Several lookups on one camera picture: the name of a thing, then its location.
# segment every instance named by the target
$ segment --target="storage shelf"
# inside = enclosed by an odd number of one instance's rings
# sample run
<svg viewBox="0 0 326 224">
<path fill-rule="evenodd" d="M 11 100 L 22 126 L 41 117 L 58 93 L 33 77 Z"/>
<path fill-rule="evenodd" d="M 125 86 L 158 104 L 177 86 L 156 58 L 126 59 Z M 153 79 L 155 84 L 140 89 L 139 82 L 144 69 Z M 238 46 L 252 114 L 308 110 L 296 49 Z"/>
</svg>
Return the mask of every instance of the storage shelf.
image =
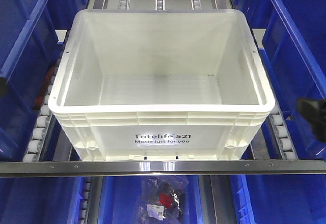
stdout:
<svg viewBox="0 0 326 224">
<path fill-rule="evenodd" d="M 211 0 L 212 9 L 225 9 L 231 4 L 228 0 Z M 95 0 L 94 9 L 103 9 L 109 5 L 108 0 Z M 51 125 L 56 122 L 51 117 Z M 273 126 L 269 131 L 275 135 Z M 279 139 L 274 137 L 273 148 L 278 152 L 280 159 L 270 159 L 267 144 L 260 130 L 251 143 L 253 159 L 237 161 L 105 161 L 87 162 L 72 161 L 73 148 L 68 138 L 61 131 L 56 143 L 52 161 L 46 160 L 46 150 L 52 144 L 51 134 L 53 126 L 49 126 L 44 137 L 43 150 L 39 153 L 37 162 L 1 162 L 0 177 L 52 177 L 52 176 L 128 176 L 128 175 L 157 175 L 157 174 L 185 174 L 185 175 L 235 175 L 235 174 L 326 174 L 326 163 L 323 160 L 285 160 L 280 148 Z"/>
</svg>

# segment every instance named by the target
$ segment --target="metal frame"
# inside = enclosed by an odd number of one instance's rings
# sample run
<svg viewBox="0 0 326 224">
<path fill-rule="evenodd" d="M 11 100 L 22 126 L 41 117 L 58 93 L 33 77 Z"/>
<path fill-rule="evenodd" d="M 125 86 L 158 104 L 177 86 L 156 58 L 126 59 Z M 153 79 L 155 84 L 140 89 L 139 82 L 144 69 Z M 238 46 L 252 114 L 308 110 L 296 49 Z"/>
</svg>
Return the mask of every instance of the metal frame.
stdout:
<svg viewBox="0 0 326 224">
<path fill-rule="evenodd" d="M 105 9 L 108 0 L 95 0 L 94 9 Z M 164 0 L 157 9 L 164 9 Z M 120 0 L 119 6 L 128 10 L 130 0 Z M 226 8 L 225 0 L 212 0 L 214 8 Z M 46 135 L 51 138 L 51 130 Z M 282 150 L 279 140 L 274 140 L 276 149 Z M 231 174 L 326 174 L 323 160 L 270 159 L 261 130 L 251 143 L 254 160 L 238 161 L 69 161 L 72 147 L 61 132 L 53 161 L 47 162 L 2 162 L 0 177 L 54 177 L 54 176 L 121 176 L 121 175 L 231 175 Z"/>
</svg>

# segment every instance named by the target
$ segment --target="roller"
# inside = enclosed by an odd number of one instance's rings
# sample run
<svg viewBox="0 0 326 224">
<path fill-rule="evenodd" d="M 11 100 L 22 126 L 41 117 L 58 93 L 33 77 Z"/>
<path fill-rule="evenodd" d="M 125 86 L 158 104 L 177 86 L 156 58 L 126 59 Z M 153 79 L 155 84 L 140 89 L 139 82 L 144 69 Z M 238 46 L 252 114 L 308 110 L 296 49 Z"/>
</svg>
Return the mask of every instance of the roller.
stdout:
<svg viewBox="0 0 326 224">
<path fill-rule="evenodd" d="M 84 200 L 88 200 L 89 196 L 90 196 L 90 192 L 85 191 L 84 194 L 83 194 Z"/>
<path fill-rule="evenodd" d="M 279 138 L 287 137 L 287 130 L 285 126 L 277 126 L 276 133 Z"/>
<path fill-rule="evenodd" d="M 36 121 L 36 125 L 38 127 L 46 127 L 49 122 L 49 117 L 48 116 L 39 116 Z"/>
<path fill-rule="evenodd" d="M 49 106 L 47 105 L 43 105 L 41 107 L 41 115 L 42 116 L 49 116 L 50 115 L 50 109 L 49 109 Z"/>
<path fill-rule="evenodd" d="M 36 161 L 37 154 L 26 154 L 22 161 L 24 162 L 33 162 Z"/>
<path fill-rule="evenodd" d="M 282 149 L 284 151 L 291 151 L 292 150 L 292 143 L 291 140 L 288 138 L 282 138 L 281 139 L 281 145 L 282 145 Z"/>
<path fill-rule="evenodd" d="M 29 142 L 29 149 L 28 151 L 31 153 L 39 152 L 41 148 L 41 141 L 40 140 L 32 140 Z"/>
<path fill-rule="evenodd" d="M 49 102 L 49 98 L 50 98 L 50 95 L 49 94 L 45 95 L 45 97 L 44 97 L 44 104 L 47 104 Z"/>
<path fill-rule="evenodd" d="M 51 91 L 52 91 L 52 87 L 53 87 L 53 85 L 49 85 L 49 87 L 47 88 L 47 93 L 48 93 L 48 94 L 51 93 Z"/>
<path fill-rule="evenodd" d="M 81 207 L 83 208 L 83 209 L 87 209 L 87 203 L 88 203 L 88 201 L 87 200 L 84 200 L 82 203 L 81 203 Z"/>
<path fill-rule="evenodd" d="M 85 185 L 84 185 L 84 190 L 85 190 L 85 191 L 89 191 L 90 189 L 91 189 L 91 183 L 90 183 L 90 182 L 85 183 Z"/>
<path fill-rule="evenodd" d="M 279 108 L 278 108 L 277 104 L 275 104 L 274 108 L 271 110 L 270 113 L 271 113 L 272 115 L 279 114 Z"/>
<path fill-rule="evenodd" d="M 286 159 L 290 159 L 290 160 L 296 159 L 296 155 L 292 151 L 284 152 L 284 154 Z"/>
<path fill-rule="evenodd" d="M 33 139 L 42 140 L 45 135 L 45 128 L 37 127 L 33 130 Z"/>
<path fill-rule="evenodd" d="M 283 124 L 283 119 L 281 115 L 272 115 L 271 121 L 275 126 L 282 126 Z"/>
<path fill-rule="evenodd" d="M 51 85 L 53 85 L 53 83 L 55 82 L 56 76 L 54 75 L 53 77 L 51 77 Z"/>
<path fill-rule="evenodd" d="M 85 218 L 86 218 L 86 213 L 87 213 L 86 210 L 81 210 L 81 211 L 79 212 L 79 217 L 80 217 L 80 219 L 85 219 Z"/>
</svg>

